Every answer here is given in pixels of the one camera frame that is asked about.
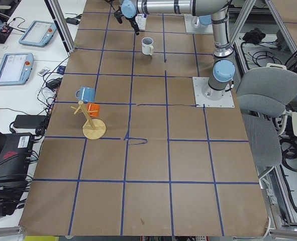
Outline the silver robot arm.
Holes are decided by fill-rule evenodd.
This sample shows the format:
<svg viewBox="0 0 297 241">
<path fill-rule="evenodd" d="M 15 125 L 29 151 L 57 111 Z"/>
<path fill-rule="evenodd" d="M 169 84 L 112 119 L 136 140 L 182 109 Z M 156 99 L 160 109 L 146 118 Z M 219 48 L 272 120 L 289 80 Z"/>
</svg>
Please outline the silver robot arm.
<svg viewBox="0 0 297 241">
<path fill-rule="evenodd" d="M 229 40 L 228 7 L 230 1 L 120 1 L 114 12 L 115 18 L 122 23 L 122 17 L 130 21 L 136 34 L 139 27 L 135 23 L 138 14 L 190 14 L 192 16 L 211 16 L 215 48 L 224 52 L 231 47 Z"/>
<path fill-rule="evenodd" d="M 211 100 L 220 100 L 229 81 L 235 74 L 232 62 L 234 50 L 229 39 L 229 17 L 225 10 L 211 15 L 214 35 L 214 66 L 208 80 L 208 95 Z"/>
</svg>

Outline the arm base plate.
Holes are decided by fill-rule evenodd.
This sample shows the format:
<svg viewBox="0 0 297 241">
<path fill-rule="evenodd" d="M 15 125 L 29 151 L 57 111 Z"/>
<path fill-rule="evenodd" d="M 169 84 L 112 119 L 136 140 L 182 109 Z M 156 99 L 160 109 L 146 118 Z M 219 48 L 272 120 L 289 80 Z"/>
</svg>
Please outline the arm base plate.
<svg viewBox="0 0 297 241">
<path fill-rule="evenodd" d="M 197 107 L 234 108 L 230 84 L 223 90 L 213 90 L 208 77 L 193 77 L 195 104 Z"/>
<path fill-rule="evenodd" d="M 184 15 L 185 31 L 188 34 L 213 34 L 212 20 L 210 15 L 192 16 Z"/>
</svg>

